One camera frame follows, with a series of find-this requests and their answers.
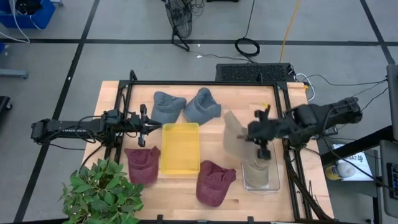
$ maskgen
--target plastic tray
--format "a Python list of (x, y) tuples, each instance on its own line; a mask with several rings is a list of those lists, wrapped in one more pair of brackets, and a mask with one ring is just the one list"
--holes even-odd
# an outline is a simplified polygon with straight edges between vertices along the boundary
[(199, 124), (165, 124), (162, 139), (160, 171), (163, 174), (199, 173)]

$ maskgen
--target red cap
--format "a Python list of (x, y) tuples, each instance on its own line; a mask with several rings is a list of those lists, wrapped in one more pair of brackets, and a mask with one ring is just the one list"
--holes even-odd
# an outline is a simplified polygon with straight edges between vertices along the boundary
[(205, 205), (218, 207), (235, 180), (234, 169), (224, 169), (211, 161), (203, 161), (197, 182), (197, 199)]
[(129, 161), (129, 176), (133, 184), (153, 184), (159, 173), (160, 150), (152, 149), (124, 149)]

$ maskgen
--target white wire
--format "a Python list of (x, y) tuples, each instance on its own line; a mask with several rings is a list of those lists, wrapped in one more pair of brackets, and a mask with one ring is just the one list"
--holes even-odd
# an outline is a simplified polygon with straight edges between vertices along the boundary
[(2, 32), (0, 32), (0, 34), (1, 35), (3, 35), (3, 36), (5, 36), (5, 37), (7, 37), (7, 38), (9, 38), (9, 39), (11, 39), (11, 40), (15, 40), (15, 41), (18, 41), (18, 42), (22, 42), (22, 43), (27, 43), (27, 44), (29, 44), (30, 43), (30, 39), (28, 38), (28, 36), (26, 36), (25, 35), (25, 33), (21, 30), (21, 28), (19, 27), (19, 24), (18, 24), (18, 22), (17, 22), (17, 17), (16, 17), (16, 15), (15, 15), (15, 0), (12, 0), (12, 4), (13, 4), (13, 7), (12, 7), (12, 15), (14, 16), (14, 21), (15, 21), (15, 24), (17, 25), (17, 27), (18, 27), (18, 29), (19, 29), (19, 32), (21, 32), (21, 34), (23, 35), (23, 36), (25, 36), (25, 38), (27, 39), (27, 41), (26, 40), (19, 40), (19, 39), (15, 39), (15, 38), (13, 38), (13, 37), (10, 37), (10, 36), (8, 36), (8, 35), (6, 35), (6, 34), (3, 34)]
[(308, 83), (310, 84), (310, 87), (311, 87), (311, 89), (312, 89), (313, 95), (312, 95), (312, 97), (308, 100), (308, 102), (309, 102), (309, 101), (311, 101), (311, 100), (313, 100), (313, 99), (315, 98), (315, 90), (314, 90), (314, 88), (313, 88), (313, 86), (312, 86), (311, 81), (308, 79), (308, 77), (307, 77), (306, 75), (304, 75), (304, 74), (302, 74), (302, 73), (296, 74), (296, 76), (298, 76), (298, 75), (304, 76), (304, 80), (307, 80)]

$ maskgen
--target gray baseball cap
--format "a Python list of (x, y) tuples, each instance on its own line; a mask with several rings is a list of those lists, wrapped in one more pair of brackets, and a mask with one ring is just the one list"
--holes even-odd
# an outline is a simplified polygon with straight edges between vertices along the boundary
[(213, 118), (221, 116), (221, 105), (213, 99), (207, 88), (201, 88), (183, 111), (185, 118), (191, 123), (202, 125)]
[(175, 97), (167, 93), (157, 91), (154, 94), (154, 107), (151, 119), (162, 124), (175, 123), (187, 100), (182, 97)]

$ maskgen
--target green plant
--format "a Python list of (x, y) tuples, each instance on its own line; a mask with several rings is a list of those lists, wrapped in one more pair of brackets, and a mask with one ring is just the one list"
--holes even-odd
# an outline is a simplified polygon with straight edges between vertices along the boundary
[(63, 212), (69, 216), (64, 224), (136, 224), (135, 211), (143, 208), (142, 184), (131, 184), (123, 165), (98, 159), (89, 170), (82, 167), (70, 176), (70, 187), (63, 184)]

